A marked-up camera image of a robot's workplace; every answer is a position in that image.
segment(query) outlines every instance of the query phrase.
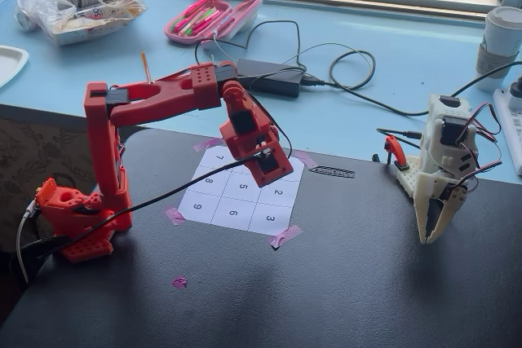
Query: white paper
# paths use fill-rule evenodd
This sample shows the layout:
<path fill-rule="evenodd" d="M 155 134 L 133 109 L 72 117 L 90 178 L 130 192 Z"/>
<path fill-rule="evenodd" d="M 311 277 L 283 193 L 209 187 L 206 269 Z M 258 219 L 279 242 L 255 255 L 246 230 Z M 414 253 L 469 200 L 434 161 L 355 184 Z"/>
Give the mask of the white paper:
<path fill-rule="evenodd" d="M 234 162 L 228 148 L 205 151 L 192 179 Z M 179 205 L 187 220 L 211 223 L 274 236 L 286 230 L 294 207 L 304 164 L 291 157 L 294 172 L 259 188 L 245 166 L 210 176 L 192 185 Z"/>

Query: pink tape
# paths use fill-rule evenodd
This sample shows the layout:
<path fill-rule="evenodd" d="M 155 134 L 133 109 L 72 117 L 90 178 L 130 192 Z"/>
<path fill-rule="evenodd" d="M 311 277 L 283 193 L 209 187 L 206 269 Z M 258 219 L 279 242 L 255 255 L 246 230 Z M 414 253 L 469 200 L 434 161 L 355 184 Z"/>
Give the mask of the pink tape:
<path fill-rule="evenodd" d="M 314 167 L 318 166 L 318 164 L 306 152 L 294 151 L 294 156 L 304 163 L 309 169 L 313 169 Z"/>
<path fill-rule="evenodd" d="M 170 221 L 174 223 L 175 226 L 179 226 L 187 222 L 187 220 L 183 217 L 183 215 L 175 208 L 171 207 L 163 211 L 166 216 L 169 217 Z"/>
<path fill-rule="evenodd" d="M 172 280 L 172 285 L 174 285 L 179 290 L 186 289 L 187 278 L 185 276 L 176 276 L 174 280 Z"/>
<path fill-rule="evenodd" d="M 282 246 L 284 243 L 288 242 L 292 238 L 295 238 L 299 234 L 301 234 L 303 230 L 301 230 L 299 227 L 293 225 L 291 227 L 288 227 L 283 232 L 277 234 L 276 236 L 271 236 L 268 238 L 268 243 L 274 248 L 277 249 L 280 246 Z"/>
<path fill-rule="evenodd" d="M 196 144 L 194 146 L 194 149 L 196 150 L 196 152 L 199 152 L 199 151 L 208 150 L 209 148 L 215 147 L 215 146 L 223 146 L 223 139 L 213 138 L 211 140 L 206 140 L 204 142 Z"/>

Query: red robotic arm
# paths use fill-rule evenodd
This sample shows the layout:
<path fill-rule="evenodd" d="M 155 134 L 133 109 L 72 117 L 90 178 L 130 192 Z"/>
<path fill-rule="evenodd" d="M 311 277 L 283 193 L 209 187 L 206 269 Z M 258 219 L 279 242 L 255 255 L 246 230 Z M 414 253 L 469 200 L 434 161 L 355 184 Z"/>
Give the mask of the red robotic arm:
<path fill-rule="evenodd" d="M 258 155 L 246 162 L 262 187 L 290 174 L 293 169 L 281 145 L 277 129 L 267 114 L 250 99 L 237 81 L 233 63 L 192 66 L 152 82 L 108 88 L 103 82 L 87 85 L 84 107 L 97 192 L 89 196 L 76 189 L 57 187 L 49 178 L 38 189 L 40 210 L 56 236 L 75 237 L 103 222 L 111 214 L 129 208 L 128 178 L 122 164 L 119 126 L 144 124 L 192 110 L 215 108 L 225 101 L 228 121 L 221 135 L 236 160 Z M 132 225 L 131 213 L 122 214 L 102 229 L 62 250 L 72 262 L 110 254 L 114 231 Z"/>

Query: white plate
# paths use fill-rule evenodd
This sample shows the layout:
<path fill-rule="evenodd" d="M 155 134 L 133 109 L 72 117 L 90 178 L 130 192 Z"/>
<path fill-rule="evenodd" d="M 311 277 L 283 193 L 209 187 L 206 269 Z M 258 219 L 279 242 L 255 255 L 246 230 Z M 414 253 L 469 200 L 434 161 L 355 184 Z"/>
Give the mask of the white plate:
<path fill-rule="evenodd" d="M 0 87 L 20 72 L 28 58 L 29 53 L 23 49 L 0 45 Z"/>

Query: black table surface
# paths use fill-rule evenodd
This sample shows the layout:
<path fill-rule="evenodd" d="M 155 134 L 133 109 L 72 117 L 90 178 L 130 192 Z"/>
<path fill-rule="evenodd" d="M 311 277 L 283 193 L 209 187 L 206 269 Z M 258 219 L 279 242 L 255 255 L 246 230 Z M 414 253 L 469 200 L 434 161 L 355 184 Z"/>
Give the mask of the black table surface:
<path fill-rule="evenodd" d="M 124 163 L 134 203 L 187 182 L 204 138 L 143 130 Z M 51 258 L 0 330 L 1 347 L 522 346 L 522 193 L 481 180 L 421 245 L 395 167 L 310 154 L 277 251 L 267 237 L 136 211 L 110 257 Z M 185 275 L 188 287 L 170 283 Z"/>

